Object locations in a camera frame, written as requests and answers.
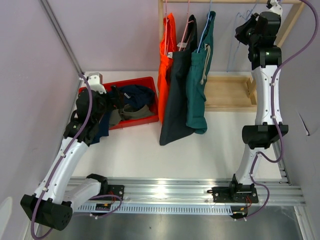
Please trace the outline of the blue hanger of navy shorts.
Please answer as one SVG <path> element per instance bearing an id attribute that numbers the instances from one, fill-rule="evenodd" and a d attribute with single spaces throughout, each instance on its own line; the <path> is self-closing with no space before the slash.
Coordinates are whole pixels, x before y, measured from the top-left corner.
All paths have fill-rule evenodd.
<path id="1" fill-rule="evenodd" d="M 235 39 L 235 29 L 238 26 L 238 24 L 243 24 L 248 20 L 249 16 L 251 15 L 251 12 L 252 10 L 247 10 L 245 13 L 238 12 L 235 15 L 233 28 L 231 32 L 231 42 L 230 42 L 227 67 L 226 67 L 227 72 L 231 72 L 233 70 L 234 64 L 236 61 L 236 55 L 240 47 L 240 42 Z"/>

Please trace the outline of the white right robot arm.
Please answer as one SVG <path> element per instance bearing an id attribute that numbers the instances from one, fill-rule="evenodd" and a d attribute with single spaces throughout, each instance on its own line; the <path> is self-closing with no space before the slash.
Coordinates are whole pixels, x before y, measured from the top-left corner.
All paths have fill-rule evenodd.
<path id="1" fill-rule="evenodd" d="M 264 11 L 253 14 L 235 30 L 235 38 L 248 46 L 252 78 L 256 82 L 257 109 L 255 123 L 242 128 L 244 153 L 228 189 L 228 196 L 234 202 L 255 194 L 256 167 L 266 155 L 265 151 L 289 131 L 279 107 L 282 51 L 275 40 L 280 25 L 280 14 Z"/>

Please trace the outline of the teal green shorts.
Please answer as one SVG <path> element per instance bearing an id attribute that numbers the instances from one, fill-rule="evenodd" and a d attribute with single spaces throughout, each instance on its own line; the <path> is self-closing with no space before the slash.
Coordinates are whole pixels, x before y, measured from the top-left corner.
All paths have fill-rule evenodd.
<path id="1" fill-rule="evenodd" d="M 205 86 L 214 53 L 214 25 L 212 23 L 209 34 L 204 40 L 204 47 L 191 54 L 191 66 L 186 79 L 187 116 L 186 125 L 194 129 L 196 134 L 202 135 L 207 129 L 205 118 Z"/>

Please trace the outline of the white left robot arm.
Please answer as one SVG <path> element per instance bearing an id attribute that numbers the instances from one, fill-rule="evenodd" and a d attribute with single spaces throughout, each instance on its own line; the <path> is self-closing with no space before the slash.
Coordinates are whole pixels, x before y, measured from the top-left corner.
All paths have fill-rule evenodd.
<path id="1" fill-rule="evenodd" d="M 58 154 L 44 180 L 32 195 L 25 194 L 20 205 L 31 222 L 64 230 L 73 213 L 91 199 L 121 199 L 110 191 L 107 177 L 91 173 L 70 192 L 69 180 L 79 160 L 99 132 L 104 115 L 124 106 L 124 98 L 113 85 L 111 91 L 98 92 L 83 88 L 78 93 L 76 108 L 65 128 Z"/>

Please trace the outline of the light blue wire hanger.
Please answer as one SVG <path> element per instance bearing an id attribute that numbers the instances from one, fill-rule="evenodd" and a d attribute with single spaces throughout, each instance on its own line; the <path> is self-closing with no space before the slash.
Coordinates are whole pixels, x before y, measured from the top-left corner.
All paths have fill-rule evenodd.
<path id="1" fill-rule="evenodd" d="M 252 4 L 252 6 L 250 8 L 248 8 L 244 14 L 243 14 L 243 17 L 246 19 L 248 18 L 255 10 L 255 8 L 257 7 L 257 5 L 260 4 L 260 1 L 259 0 L 256 0 L 255 3 Z"/>

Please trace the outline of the olive green shorts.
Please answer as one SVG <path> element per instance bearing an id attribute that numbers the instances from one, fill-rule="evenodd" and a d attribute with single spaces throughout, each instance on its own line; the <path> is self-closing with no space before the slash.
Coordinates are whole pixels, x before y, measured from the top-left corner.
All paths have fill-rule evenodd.
<path id="1" fill-rule="evenodd" d="M 130 104 L 126 104 L 123 108 L 115 109 L 111 112 L 108 126 L 111 128 L 118 125 L 120 122 L 139 120 L 154 115 L 155 114 L 150 111 L 148 105 L 146 104 L 140 109 L 135 108 Z"/>

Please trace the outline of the navy blue shorts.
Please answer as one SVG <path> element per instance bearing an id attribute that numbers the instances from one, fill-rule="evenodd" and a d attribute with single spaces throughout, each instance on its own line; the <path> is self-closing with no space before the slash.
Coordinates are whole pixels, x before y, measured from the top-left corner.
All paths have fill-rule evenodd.
<path id="1" fill-rule="evenodd" d="M 144 105 L 148 105 L 150 108 L 154 103 L 155 92 L 146 86 L 130 84 L 120 87 L 119 91 L 124 95 L 124 105 L 130 104 L 134 108 L 141 109 Z M 93 138 L 92 144 L 97 144 L 100 142 L 100 138 L 109 136 L 109 120 L 112 111 L 103 116 L 99 123 L 99 131 Z"/>

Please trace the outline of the blue hanger of teal shorts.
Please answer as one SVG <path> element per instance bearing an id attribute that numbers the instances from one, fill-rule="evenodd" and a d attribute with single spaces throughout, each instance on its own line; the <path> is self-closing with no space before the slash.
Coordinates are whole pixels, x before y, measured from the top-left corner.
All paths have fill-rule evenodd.
<path id="1" fill-rule="evenodd" d="M 197 54 L 200 52 L 200 49 L 202 49 L 204 47 L 205 39 L 206 39 L 206 37 L 208 36 L 208 34 L 210 32 L 210 27 L 211 27 L 212 23 L 215 21 L 216 12 L 214 10 L 212 10 L 212 3 L 213 3 L 213 1 L 211 0 L 209 2 L 209 10 L 208 10 L 208 13 L 207 13 L 205 26 L 204 26 L 203 31 L 201 33 L 200 41 L 199 41 L 199 44 L 198 44 L 198 48 L 196 50 Z"/>

